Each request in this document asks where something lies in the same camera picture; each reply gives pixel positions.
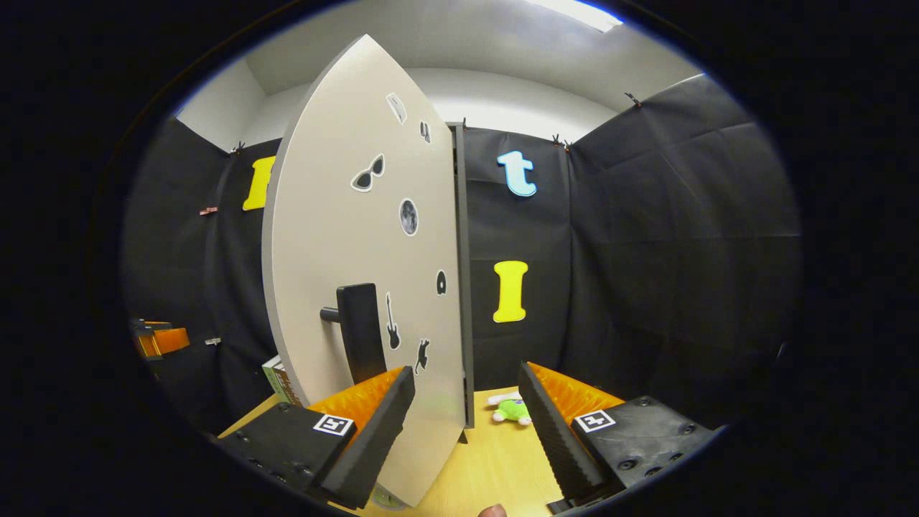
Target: green plush toy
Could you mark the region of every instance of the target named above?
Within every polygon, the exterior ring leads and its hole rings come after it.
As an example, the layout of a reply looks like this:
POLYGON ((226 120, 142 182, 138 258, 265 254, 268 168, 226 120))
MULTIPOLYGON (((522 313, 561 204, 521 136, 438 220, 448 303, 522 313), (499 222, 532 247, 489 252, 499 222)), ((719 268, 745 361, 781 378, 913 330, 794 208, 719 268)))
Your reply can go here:
POLYGON ((498 409, 492 414, 492 419, 496 422, 516 420, 520 425, 529 425, 533 422, 533 419, 529 417, 527 405, 518 391, 492 396, 488 399, 488 405, 498 406, 498 409))

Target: ceiling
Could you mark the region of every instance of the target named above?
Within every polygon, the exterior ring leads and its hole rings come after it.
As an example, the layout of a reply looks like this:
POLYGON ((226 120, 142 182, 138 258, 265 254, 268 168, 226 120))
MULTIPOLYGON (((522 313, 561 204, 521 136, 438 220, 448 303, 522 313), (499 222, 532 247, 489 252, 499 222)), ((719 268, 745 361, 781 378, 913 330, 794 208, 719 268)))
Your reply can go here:
POLYGON ((614 111, 699 69, 629 27, 606 33, 525 0, 358 0, 324 11, 253 49, 268 95, 312 82, 369 34, 404 68, 459 68, 553 86, 614 111))

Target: white wall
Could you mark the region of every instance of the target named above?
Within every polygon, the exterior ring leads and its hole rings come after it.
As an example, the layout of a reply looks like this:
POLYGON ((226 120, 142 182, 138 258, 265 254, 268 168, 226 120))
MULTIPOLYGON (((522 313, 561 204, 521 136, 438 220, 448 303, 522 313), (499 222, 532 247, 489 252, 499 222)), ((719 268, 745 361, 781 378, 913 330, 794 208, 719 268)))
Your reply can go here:
POLYGON ((245 59, 223 69, 186 102, 176 116, 224 151, 240 141, 266 95, 245 59))
MULTIPOLYGON (((506 75, 447 68, 409 68, 406 72, 447 122, 519 132, 573 142, 616 112, 559 89, 506 75)), ((236 140, 258 144, 284 136, 293 111, 310 84, 266 98, 236 140)))

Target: clip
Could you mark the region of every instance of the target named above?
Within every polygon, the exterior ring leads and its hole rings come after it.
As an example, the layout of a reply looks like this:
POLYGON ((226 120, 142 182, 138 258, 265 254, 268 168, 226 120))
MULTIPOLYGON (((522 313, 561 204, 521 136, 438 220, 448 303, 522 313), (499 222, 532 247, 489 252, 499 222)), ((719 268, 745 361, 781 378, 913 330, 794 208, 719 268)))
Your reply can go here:
POLYGON ((635 106, 638 106, 639 108, 641 107, 641 103, 639 102, 638 99, 635 98, 635 96, 633 96, 633 95, 632 95, 631 93, 629 93, 629 92, 623 92, 623 93, 625 93, 627 96, 629 96, 630 99, 632 99, 632 102, 635 103, 635 106))

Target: white board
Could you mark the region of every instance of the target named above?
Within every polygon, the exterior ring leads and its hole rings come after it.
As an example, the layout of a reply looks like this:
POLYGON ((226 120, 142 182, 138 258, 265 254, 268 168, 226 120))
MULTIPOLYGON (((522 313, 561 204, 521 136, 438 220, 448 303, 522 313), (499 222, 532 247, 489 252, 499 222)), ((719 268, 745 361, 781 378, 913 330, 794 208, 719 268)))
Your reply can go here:
POLYGON ((417 371, 414 402, 378 483, 412 506, 465 423, 455 200, 447 125, 376 41, 354 41, 312 84, 281 142, 268 184, 263 278, 271 331, 304 403, 353 385, 341 330, 320 309, 336 306, 339 286, 376 284, 387 369, 417 371), (355 185, 381 155, 382 174, 355 185), (407 230, 406 199, 416 215, 407 230), (438 293, 442 270, 446 293, 438 293), (423 340, 427 363, 416 368, 423 340))

